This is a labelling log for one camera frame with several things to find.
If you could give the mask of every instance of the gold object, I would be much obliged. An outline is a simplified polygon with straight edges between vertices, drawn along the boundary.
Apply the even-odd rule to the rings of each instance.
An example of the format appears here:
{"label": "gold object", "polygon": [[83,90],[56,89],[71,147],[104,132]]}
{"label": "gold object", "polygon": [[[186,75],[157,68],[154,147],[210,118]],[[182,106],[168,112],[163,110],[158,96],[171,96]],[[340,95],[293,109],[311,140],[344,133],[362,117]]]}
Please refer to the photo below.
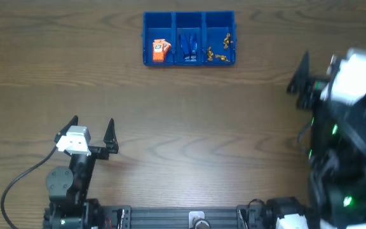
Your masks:
{"label": "gold object", "polygon": [[214,55],[214,53],[213,53],[213,51],[211,51],[211,46],[210,46],[207,48],[207,56],[208,56],[207,60],[213,61],[213,55]]}
{"label": "gold object", "polygon": [[224,41],[222,42],[224,44],[224,49],[228,48],[228,45],[231,43],[234,43],[234,41],[231,41],[231,34],[227,33],[226,38],[224,39]]}
{"label": "gold object", "polygon": [[229,59],[227,59],[227,57],[225,55],[217,55],[215,54],[215,58],[218,58],[222,61],[226,61],[226,62],[229,62]]}

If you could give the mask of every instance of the wood grain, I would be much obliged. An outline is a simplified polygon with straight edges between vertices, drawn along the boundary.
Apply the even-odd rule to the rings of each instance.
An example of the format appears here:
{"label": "wood grain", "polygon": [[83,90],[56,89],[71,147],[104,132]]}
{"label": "wood grain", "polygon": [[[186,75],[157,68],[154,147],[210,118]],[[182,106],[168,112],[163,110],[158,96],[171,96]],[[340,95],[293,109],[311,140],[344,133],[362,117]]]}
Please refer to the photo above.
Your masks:
{"label": "wood grain", "polygon": [[[235,66],[143,66],[142,13],[177,10],[235,10]],[[306,50],[324,74],[351,46],[366,48],[364,0],[0,1],[0,198],[79,115],[93,144],[116,122],[120,153],[97,162],[89,192],[105,205],[306,203],[295,137],[310,114],[285,87]],[[19,228],[41,228],[45,177],[68,163],[56,153],[9,192]]]}

